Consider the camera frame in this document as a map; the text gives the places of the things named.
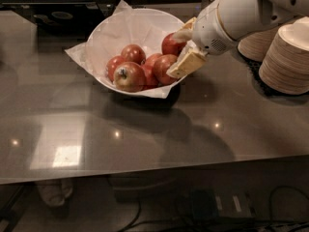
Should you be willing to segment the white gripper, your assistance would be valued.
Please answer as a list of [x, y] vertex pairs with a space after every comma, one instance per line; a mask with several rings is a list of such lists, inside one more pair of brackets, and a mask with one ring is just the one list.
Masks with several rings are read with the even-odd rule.
[[194, 73], [206, 63], [207, 53], [221, 55], [237, 45], [220, 22], [220, 2], [221, 0], [213, 1], [199, 13], [197, 19], [192, 17], [172, 35], [172, 39], [177, 43], [192, 39], [203, 51], [192, 43], [187, 44], [177, 61], [168, 69], [169, 76], [179, 79]]

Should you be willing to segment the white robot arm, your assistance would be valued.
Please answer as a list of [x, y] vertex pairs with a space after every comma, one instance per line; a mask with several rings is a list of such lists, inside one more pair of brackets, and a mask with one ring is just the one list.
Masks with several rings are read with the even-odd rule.
[[177, 40], [192, 41], [167, 71], [182, 78], [200, 69], [208, 55], [220, 55], [247, 36], [309, 14], [309, 0], [215, 0], [197, 16], [190, 29], [175, 33]]

